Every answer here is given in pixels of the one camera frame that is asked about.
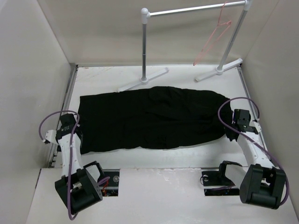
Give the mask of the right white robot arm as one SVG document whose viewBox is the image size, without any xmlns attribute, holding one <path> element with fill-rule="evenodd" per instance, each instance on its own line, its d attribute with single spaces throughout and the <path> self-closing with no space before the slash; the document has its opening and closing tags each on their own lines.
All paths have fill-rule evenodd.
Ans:
<svg viewBox="0 0 299 224">
<path fill-rule="evenodd" d="M 237 162 L 224 161 L 216 174 L 218 182 L 232 182 L 244 204 L 278 209 L 288 197 L 288 180 L 284 170 L 261 146 L 259 123 L 251 120 L 249 111 L 241 109 L 234 111 L 232 124 L 219 120 L 226 127 L 229 140 L 236 141 L 243 151 L 248 169 Z"/>
</svg>

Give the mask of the black trousers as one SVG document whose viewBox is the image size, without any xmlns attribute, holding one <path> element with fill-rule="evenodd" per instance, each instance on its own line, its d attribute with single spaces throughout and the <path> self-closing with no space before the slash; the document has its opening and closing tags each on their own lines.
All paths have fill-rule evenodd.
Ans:
<svg viewBox="0 0 299 224">
<path fill-rule="evenodd" d="M 221 138 L 233 112 L 214 91 L 157 86 L 80 97 L 81 153 L 173 149 Z"/>
</svg>

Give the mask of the pink wire hanger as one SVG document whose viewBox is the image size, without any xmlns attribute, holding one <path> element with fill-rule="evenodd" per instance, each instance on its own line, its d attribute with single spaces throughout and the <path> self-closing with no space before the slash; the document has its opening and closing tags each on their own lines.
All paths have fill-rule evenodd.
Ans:
<svg viewBox="0 0 299 224">
<path fill-rule="evenodd" d="M 196 56 L 193 61 L 193 66 L 197 65 L 205 55 L 214 47 L 214 45 L 221 39 L 221 37 L 226 33 L 226 31 L 231 27 L 232 21 L 228 20 L 226 22 L 221 22 L 221 16 L 224 7 L 228 4 L 228 2 L 224 2 L 223 6 L 221 7 L 221 11 L 217 20 L 217 25 L 211 35 L 209 36 L 208 40 L 204 44 L 203 48 Z"/>
</svg>

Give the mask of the white clothes rack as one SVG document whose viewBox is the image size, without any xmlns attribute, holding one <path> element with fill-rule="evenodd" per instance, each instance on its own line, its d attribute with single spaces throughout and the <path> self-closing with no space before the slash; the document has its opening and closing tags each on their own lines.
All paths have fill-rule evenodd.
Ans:
<svg viewBox="0 0 299 224">
<path fill-rule="evenodd" d="M 164 68 L 163 71 L 161 72 L 156 72 L 150 75 L 147 75 L 147 64 L 146 64 L 146 56 L 147 56 L 147 24 L 148 20 L 151 17 L 159 17 L 159 16 L 166 16 L 166 15 L 171 15 L 171 14 L 181 14 L 181 13 L 188 13 L 188 12 L 193 12 L 193 11 L 201 11 L 201 10 L 209 10 L 209 9 L 214 9 L 214 8 L 220 8 L 223 9 L 224 7 L 237 7 L 237 6 L 243 6 L 242 13 L 239 17 L 239 20 L 237 22 L 237 25 L 234 29 L 234 32 L 231 36 L 231 39 L 227 45 L 227 48 L 222 56 L 222 59 L 217 67 L 215 67 L 214 70 L 206 73 L 205 77 L 196 77 L 195 81 L 196 82 L 201 82 L 206 79 L 209 79 L 211 77 L 214 77 L 216 75 L 222 75 L 225 71 L 230 70 L 242 63 L 242 59 L 239 58 L 235 61 L 232 61 L 230 63 L 225 63 L 232 47 L 235 42 L 235 39 L 238 35 L 238 32 L 242 26 L 242 23 L 246 17 L 247 12 L 249 11 L 251 5 L 252 5 L 251 0 L 242 0 L 242 1 L 235 1 L 235 2 L 225 2 L 222 4 L 214 4 L 214 5 L 205 5 L 205 6 L 199 6 L 199 7 L 189 7 L 189 8 L 181 8 L 181 9 L 173 9 L 173 10 L 166 10 L 166 11 L 160 11 L 160 12 L 150 12 L 147 8 L 142 8 L 141 9 L 141 21 L 142 21 L 142 76 L 139 81 L 131 82 L 123 87 L 120 87 L 117 91 L 118 92 L 123 92 L 123 91 L 128 91 L 132 88 L 135 88 L 137 86 L 140 86 L 142 84 L 147 84 L 149 81 L 160 77 L 162 75 L 165 75 L 169 72 L 168 68 Z"/>
</svg>

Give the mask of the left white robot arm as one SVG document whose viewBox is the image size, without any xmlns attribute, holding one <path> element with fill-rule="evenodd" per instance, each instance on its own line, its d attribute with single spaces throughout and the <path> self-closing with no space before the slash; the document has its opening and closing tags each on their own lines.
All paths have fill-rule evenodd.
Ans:
<svg viewBox="0 0 299 224">
<path fill-rule="evenodd" d="M 65 204 L 71 218 L 82 210 L 103 200 L 100 185 L 105 174 L 96 161 L 82 165 L 80 131 L 74 114 L 68 113 L 60 117 L 61 127 L 56 132 L 55 140 L 62 153 L 62 177 L 55 182 L 55 190 Z M 95 166 L 98 170 L 88 171 Z"/>
</svg>

